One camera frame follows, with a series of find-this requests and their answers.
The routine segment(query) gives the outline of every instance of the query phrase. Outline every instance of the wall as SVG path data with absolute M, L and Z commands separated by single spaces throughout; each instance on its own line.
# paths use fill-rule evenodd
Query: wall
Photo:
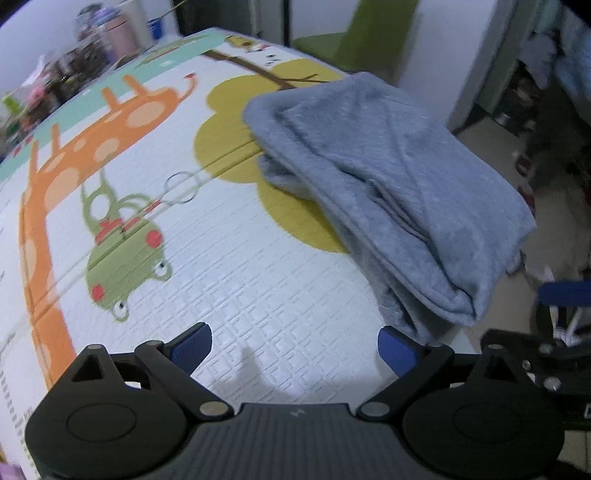
M 491 63 L 506 36 L 507 27 L 515 11 L 516 1 L 504 0 L 497 4 L 472 71 L 449 118 L 447 124 L 449 130 L 454 131 L 461 128 L 472 111 L 478 94 L 491 71 Z
M 498 1 L 505 0 L 421 0 L 417 8 L 398 85 L 442 122 L 460 98 Z M 344 31 L 357 6 L 356 0 L 291 2 L 292 38 Z
M 356 8 L 357 0 L 291 0 L 291 39 L 344 32 Z
M 421 0 L 418 28 L 398 86 L 447 123 L 485 38 L 497 1 Z
M 91 0 L 30 0 L 0 27 L 0 95 L 13 90 L 50 49 L 65 53 L 76 45 L 74 19 Z M 112 0 L 105 3 L 117 3 Z M 148 18 L 170 9 L 170 0 L 143 0 Z M 176 29 L 173 15 L 165 29 Z

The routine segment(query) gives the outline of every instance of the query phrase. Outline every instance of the play mat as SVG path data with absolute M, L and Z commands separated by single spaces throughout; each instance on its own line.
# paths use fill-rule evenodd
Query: play mat
M 263 180 L 241 121 L 256 95 L 342 76 L 206 30 L 92 85 L 8 156 L 0 442 L 28 478 L 27 418 L 89 343 L 128 352 L 207 322 L 194 377 L 235 407 L 355 408 L 392 380 L 368 282 L 314 203 Z

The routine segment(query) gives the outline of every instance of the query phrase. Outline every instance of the chair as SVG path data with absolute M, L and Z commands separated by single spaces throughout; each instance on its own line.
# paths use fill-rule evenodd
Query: chair
M 297 38 L 293 47 L 346 72 L 392 72 L 419 0 L 361 0 L 343 33 Z

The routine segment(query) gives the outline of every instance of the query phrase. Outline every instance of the grey towel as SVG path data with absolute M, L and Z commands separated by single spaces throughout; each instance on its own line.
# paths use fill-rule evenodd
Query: grey towel
M 385 321 L 420 342 L 481 319 L 535 228 L 495 170 L 369 73 L 259 96 L 243 118 L 265 178 L 318 202 Z

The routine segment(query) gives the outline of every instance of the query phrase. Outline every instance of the clothes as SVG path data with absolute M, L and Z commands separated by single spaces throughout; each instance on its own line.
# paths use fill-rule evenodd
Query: clothes
M 544 188 L 566 165 L 576 161 L 587 139 L 591 139 L 591 127 L 579 119 L 570 96 L 554 78 L 542 94 L 535 131 L 525 149 L 533 162 L 528 181 L 531 190 Z M 544 150 L 551 150 L 551 154 L 539 155 Z
M 581 118 L 591 124 L 591 28 L 581 26 L 569 50 L 556 63 L 555 74 Z
M 403 91 L 359 73 L 262 95 L 243 118 L 267 152 L 265 178 L 318 202 L 389 325 L 428 342 L 483 317 L 535 222 Z

